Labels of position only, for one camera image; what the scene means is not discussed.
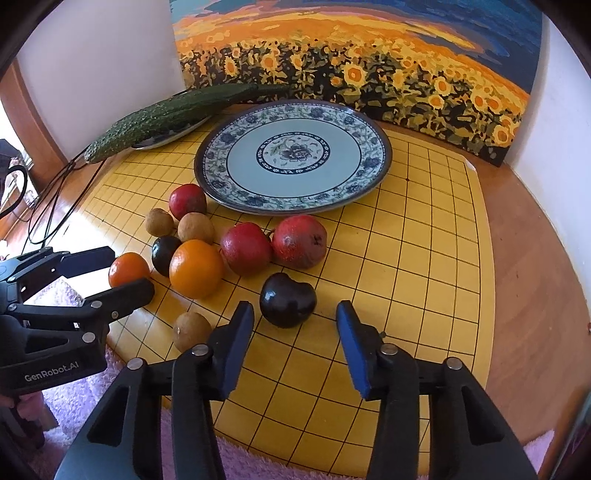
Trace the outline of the person left hand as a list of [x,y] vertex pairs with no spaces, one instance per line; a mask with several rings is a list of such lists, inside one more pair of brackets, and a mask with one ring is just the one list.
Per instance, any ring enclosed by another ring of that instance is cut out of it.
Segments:
[[18,400],[0,395],[0,406],[15,408],[18,415],[27,421],[35,422],[40,419],[44,409],[44,397],[41,391],[20,396]]

